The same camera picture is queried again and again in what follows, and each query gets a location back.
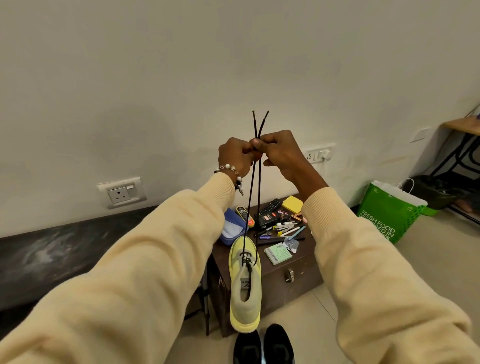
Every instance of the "sticky note pad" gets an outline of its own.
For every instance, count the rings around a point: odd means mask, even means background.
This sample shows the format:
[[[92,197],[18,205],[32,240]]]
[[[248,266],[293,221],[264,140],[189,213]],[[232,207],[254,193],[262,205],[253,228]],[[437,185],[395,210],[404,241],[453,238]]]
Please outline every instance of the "sticky note pad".
[[[290,196],[282,203],[282,206],[294,214],[298,214],[303,207],[303,202],[296,197]]]
[[[265,253],[268,256],[268,259],[272,262],[274,266],[279,263],[285,262],[287,259],[292,258],[292,254],[283,246],[283,243],[278,243],[269,248],[266,248]]]

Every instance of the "green shopping bag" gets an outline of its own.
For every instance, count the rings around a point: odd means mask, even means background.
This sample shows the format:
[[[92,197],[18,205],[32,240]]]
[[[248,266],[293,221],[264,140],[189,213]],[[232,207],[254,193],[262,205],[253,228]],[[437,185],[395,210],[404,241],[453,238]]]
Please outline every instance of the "green shopping bag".
[[[382,235],[395,244],[415,222],[427,201],[391,184],[370,183],[357,216],[370,220]]]

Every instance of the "black shoe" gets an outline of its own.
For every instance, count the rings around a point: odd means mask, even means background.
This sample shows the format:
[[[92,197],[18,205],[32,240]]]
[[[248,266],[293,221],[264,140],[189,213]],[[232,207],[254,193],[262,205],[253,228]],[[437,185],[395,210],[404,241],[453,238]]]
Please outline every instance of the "black shoe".
[[[262,343],[257,330],[239,334],[233,349],[233,364],[261,364]]]
[[[265,333],[264,356],[266,364],[295,364],[292,344],[279,324],[271,324]]]

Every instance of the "beaded bracelet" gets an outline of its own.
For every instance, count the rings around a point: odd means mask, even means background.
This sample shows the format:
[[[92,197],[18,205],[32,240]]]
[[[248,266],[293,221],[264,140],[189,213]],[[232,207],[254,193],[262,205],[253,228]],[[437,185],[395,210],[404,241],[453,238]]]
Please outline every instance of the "beaded bracelet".
[[[240,194],[243,196],[243,181],[242,181],[242,177],[239,175],[237,169],[234,167],[234,166],[231,166],[229,165],[228,163],[226,165],[221,165],[219,166],[215,171],[214,173],[218,173],[220,172],[222,169],[228,169],[228,170],[231,170],[232,172],[235,172],[235,174],[237,175],[237,183],[235,184],[235,189],[238,190],[240,192]]]

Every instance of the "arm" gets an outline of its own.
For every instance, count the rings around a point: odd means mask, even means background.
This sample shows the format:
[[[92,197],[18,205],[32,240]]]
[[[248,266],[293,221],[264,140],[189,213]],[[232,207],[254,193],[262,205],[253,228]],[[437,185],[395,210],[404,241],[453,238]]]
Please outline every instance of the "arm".
[[[242,176],[259,156],[245,143],[219,150]],[[0,342],[0,363],[163,363],[233,202],[232,180],[216,173],[162,203],[90,272],[47,294]]]
[[[327,187],[291,132],[252,144],[292,181],[317,241],[315,255],[338,307],[337,340],[355,363],[473,363],[467,315],[436,294],[369,221]]]

